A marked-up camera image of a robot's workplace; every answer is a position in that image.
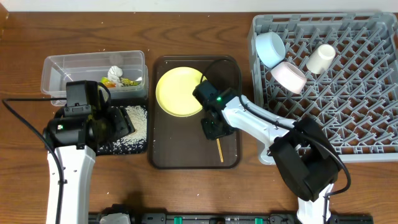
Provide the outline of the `wooden chopstick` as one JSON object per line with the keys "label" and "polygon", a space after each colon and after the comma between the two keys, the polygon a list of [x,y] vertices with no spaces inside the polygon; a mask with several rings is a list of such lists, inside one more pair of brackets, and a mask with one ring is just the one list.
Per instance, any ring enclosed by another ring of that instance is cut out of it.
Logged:
{"label": "wooden chopstick", "polygon": [[216,139],[216,143],[217,143],[218,153],[219,153],[219,156],[220,156],[220,161],[221,161],[221,163],[224,163],[224,158],[223,158],[223,153],[222,153],[220,139],[217,138]]}

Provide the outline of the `green orange snack wrapper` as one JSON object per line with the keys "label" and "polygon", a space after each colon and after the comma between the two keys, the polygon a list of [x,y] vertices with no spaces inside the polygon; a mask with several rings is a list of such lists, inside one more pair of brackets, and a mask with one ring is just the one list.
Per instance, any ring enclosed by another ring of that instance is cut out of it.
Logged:
{"label": "green orange snack wrapper", "polygon": [[127,86],[138,86],[141,81],[133,81],[128,78],[120,78],[118,82],[112,81],[106,77],[101,79],[101,83],[104,84],[107,88],[116,88],[116,87],[127,87]]}

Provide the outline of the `white tissue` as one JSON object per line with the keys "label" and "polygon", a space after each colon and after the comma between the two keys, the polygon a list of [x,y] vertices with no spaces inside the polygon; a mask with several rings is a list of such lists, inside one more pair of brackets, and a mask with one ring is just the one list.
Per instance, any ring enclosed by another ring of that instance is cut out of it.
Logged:
{"label": "white tissue", "polygon": [[121,87],[123,85],[121,82],[122,75],[123,70],[114,65],[108,71],[108,80],[114,82],[117,87]]}

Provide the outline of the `yellow plate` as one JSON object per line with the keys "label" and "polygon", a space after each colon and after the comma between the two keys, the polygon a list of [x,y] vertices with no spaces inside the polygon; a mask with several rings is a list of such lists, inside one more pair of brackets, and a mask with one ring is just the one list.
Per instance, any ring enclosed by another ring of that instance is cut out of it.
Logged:
{"label": "yellow plate", "polygon": [[188,117],[202,110],[193,96],[202,72],[191,67],[177,67],[165,72],[159,79],[155,95],[159,106],[168,114]]}

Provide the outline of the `blue bowl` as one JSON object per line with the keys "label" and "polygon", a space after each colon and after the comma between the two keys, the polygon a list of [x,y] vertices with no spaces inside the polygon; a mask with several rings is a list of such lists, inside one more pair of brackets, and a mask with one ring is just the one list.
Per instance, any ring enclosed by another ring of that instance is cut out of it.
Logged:
{"label": "blue bowl", "polygon": [[256,37],[256,51],[261,62],[273,68],[285,58],[285,45],[275,32],[267,32]]}

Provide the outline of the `pale green cup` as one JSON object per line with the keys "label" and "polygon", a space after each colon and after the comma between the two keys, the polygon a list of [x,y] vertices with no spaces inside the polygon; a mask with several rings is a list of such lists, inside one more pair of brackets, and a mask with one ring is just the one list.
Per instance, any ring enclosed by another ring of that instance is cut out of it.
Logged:
{"label": "pale green cup", "polygon": [[336,50],[329,44],[320,45],[309,57],[306,67],[314,74],[321,74],[328,70],[336,56]]}

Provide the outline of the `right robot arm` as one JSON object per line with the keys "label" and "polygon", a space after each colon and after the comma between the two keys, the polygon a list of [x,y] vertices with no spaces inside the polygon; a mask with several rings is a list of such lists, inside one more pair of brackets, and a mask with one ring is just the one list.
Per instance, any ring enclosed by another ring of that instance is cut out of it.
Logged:
{"label": "right robot arm", "polygon": [[216,140],[240,129],[264,144],[286,186],[298,197],[301,223],[328,223],[330,197],[339,171],[347,168],[321,128],[311,118],[281,118],[239,95],[208,85],[194,97],[207,113],[201,125],[207,139]]}

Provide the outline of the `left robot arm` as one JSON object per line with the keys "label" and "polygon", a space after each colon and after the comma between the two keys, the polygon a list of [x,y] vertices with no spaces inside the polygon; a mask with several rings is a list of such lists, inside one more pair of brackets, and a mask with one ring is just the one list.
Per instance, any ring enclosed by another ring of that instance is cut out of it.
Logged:
{"label": "left robot arm", "polygon": [[100,146],[135,131],[124,108],[110,107],[79,116],[51,119],[45,137],[50,188],[47,223],[88,223],[90,182]]}

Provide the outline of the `grey dishwasher rack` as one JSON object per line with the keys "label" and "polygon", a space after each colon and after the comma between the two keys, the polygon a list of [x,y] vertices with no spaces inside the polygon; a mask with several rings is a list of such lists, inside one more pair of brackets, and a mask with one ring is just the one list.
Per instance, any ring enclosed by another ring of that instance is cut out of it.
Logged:
{"label": "grey dishwasher rack", "polygon": [[[307,82],[300,94],[279,84],[259,59],[255,41],[275,32],[285,61]],[[322,44],[336,50],[328,70],[306,63]],[[314,119],[343,162],[397,160],[397,17],[390,12],[264,14],[248,34],[255,103],[280,116]]]}

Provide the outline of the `black plastic tray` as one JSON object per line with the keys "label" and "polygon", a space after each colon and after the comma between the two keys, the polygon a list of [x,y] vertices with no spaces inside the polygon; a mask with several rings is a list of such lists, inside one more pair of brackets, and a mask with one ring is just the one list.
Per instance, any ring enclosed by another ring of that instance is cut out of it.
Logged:
{"label": "black plastic tray", "polygon": [[109,100],[68,103],[48,122],[46,135],[57,151],[139,154],[147,148],[147,110],[141,105],[112,106]]}

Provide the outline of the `brown serving tray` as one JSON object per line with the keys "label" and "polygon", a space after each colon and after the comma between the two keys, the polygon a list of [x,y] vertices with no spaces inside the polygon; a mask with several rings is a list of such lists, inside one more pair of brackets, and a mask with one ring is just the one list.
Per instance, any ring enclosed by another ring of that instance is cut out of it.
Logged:
{"label": "brown serving tray", "polygon": [[208,140],[200,120],[203,111],[186,118],[166,113],[155,96],[161,76],[177,67],[191,67],[204,72],[212,61],[233,58],[229,55],[173,55],[159,57],[152,71],[152,91],[149,100],[150,147],[148,158],[158,169],[230,169],[241,160],[241,135],[235,131],[220,138],[224,163],[221,163],[217,143]]}

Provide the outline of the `clear plastic bin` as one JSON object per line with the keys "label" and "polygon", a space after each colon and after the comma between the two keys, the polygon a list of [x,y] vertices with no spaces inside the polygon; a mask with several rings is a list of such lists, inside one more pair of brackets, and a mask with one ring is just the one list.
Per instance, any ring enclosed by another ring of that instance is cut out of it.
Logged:
{"label": "clear plastic bin", "polygon": [[138,86],[108,88],[114,105],[143,104],[148,97],[149,79],[144,53],[140,50],[54,55],[44,61],[41,92],[52,98],[66,96],[68,82],[101,82],[112,66],[123,70],[121,78],[140,80]]}

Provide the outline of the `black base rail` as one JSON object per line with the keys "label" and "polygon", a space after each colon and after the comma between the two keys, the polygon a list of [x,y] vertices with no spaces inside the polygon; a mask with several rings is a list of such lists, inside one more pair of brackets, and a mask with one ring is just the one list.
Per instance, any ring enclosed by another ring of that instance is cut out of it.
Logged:
{"label": "black base rail", "polygon": [[274,213],[268,215],[242,214],[192,214],[167,213],[165,210],[151,210],[149,213],[134,213],[125,205],[114,204],[101,212],[90,212],[89,223],[112,223],[111,215],[122,215],[119,223],[131,224],[299,224],[294,213]]}

